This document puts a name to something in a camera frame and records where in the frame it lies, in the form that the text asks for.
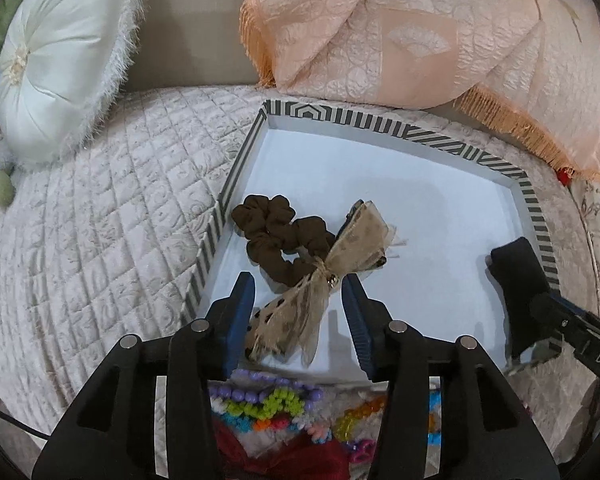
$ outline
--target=brown scrunchie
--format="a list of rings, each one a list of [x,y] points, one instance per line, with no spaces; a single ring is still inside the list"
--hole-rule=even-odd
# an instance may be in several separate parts
[[[286,286],[296,285],[303,276],[314,272],[315,266],[302,258],[289,262],[282,251],[293,252],[306,248],[310,256],[325,259],[335,242],[324,220],[317,216],[299,218],[282,195],[271,200],[266,196],[249,195],[244,203],[231,212],[235,224],[247,238],[247,254],[269,277]]]

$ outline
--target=striped tray border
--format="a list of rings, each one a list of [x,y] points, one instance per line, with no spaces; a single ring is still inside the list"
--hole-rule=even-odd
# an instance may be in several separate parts
[[[389,119],[367,112],[348,110],[346,108],[336,108],[328,105],[304,104],[293,101],[267,100],[263,103],[258,115],[251,126],[244,144],[240,149],[234,164],[229,172],[227,180],[224,183],[222,191],[216,200],[212,210],[209,224],[202,237],[202,243],[198,250],[198,255],[193,266],[192,277],[187,287],[183,304],[183,315],[185,320],[191,320],[195,309],[201,301],[202,292],[205,288],[206,279],[213,263],[216,247],[221,237],[224,225],[228,221],[229,211],[227,210],[231,202],[238,178],[242,172],[255,139],[262,130],[263,124],[268,116],[288,116],[293,118],[311,119],[314,121],[327,121],[330,123],[353,126],[363,130],[369,130],[376,134],[391,135],[409,142],[424,144],[430,148],[451,153],[470,160],[475,164],[480,164],[495,170],[509,178],[515,180],[522,190],[525,197],[526,208],[529,211],[533,228],[538,240],[542,268],[553,290],[560,292],[560,281],[558,278],[558,269],[555,265],[554,247],[551,243],[549,229],[547,228],[542,208],[538,202],[536,192],[531,185],[528,175],[521,168],[492,155],[485,150],[476,148],[461,140],[452,139],[435,132],[424,130],[419,126]]]

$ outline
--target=metal screw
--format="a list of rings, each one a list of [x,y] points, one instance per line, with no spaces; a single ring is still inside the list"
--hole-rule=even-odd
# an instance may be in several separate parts
[[[478,348],[478,342],[470,335],[463,335],[460,338],[460,344],[467,350],[474,350]]]
[[[125,335],[121,340],[120,340],[120,346],[122,346],[122,348],[133,348],[134,346],[136,346],[136,343],[138,342],[138,338],[134,335]]]
[[[191,329],[193,332],[206,332],[209,330],[209,327],[209,322],[204,318],[196,319],[193,323],[191,323]]]
[[[393,321],[389,322],[389,330],[391,330],[391,332],[395,332],[397,334],[401,334],[402,332],[407,332],[408,328],[409,328],[409,325],[407,325],[403,321],[400,321],[399,319],[394,319]]]

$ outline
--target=green pompom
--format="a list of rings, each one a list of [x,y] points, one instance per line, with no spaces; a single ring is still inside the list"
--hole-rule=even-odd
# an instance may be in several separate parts
[[[0,206],[6,207],[13,202],[15,190],[9,175],[0,170]]]

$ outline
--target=colorful beads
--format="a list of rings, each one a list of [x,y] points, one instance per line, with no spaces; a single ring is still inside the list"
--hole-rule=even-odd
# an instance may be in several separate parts
[[[386,397],[377,397],[374,400],[365,402],[354,410],[346,410],[344,416],[341,416],[333,427],[333,434],[341,442],[351,439],[353,428],[362,418],[371,416],[372,413],[381,411],[386,404]]]
[[[436,406],[442,403],[442,392],[440,390],[433,390],[429,393],[429,411],[433,410]]]
[[[349,462],[352,464],[364,464],[371,462],[376,453],[377,443],[374,440],[365,438],[360,442],[352,444],[352,451],[349,455]]]
[[[231,413],[224,413],[220,418],[226,425],[232,426],[240,433],[248,433],[253,429],[253,421],[248,416],[236,416]]]
[[[218,388],[218,395],[223,399],[229,399],[231,397],[231,388],[223,384]]]
[[[314,409],[316,402],[324,399],[320,388],[262,372],[236,370],[234,373],[243,381],[263,381],[270,386],[255,392],[229,384],[209,384],[211,409],[225,424],[239,433],[265,430],[297,432],[304,429],[318,444],[332,439],[330,428],[317,424],[315,416],[308,413]]]
[[[440,446],[442,444],[442,435],[440,433],[429,433],[427,444],[430,446]]]
[[[236,388],[234,391],[232,391],[231,398],[235,400],[235,402],[242,402],[244,400],[244,391]]]
[[[324,394],[322,390],[312,390],[311,393],[309,393],[309,399],[313,402],[318,402],[319,400],[322,400],[323,397]]]
[[[263,418],[262,420],[256,420],[253,423],[253,431],[264,431],[264,430],[269,429],[269,426],[271,426],[270,418]]]
[[[305,430],[316,444],[324,444],[333,437],[330,428],[319,422],[314,422],[310,426],[307,426]]]

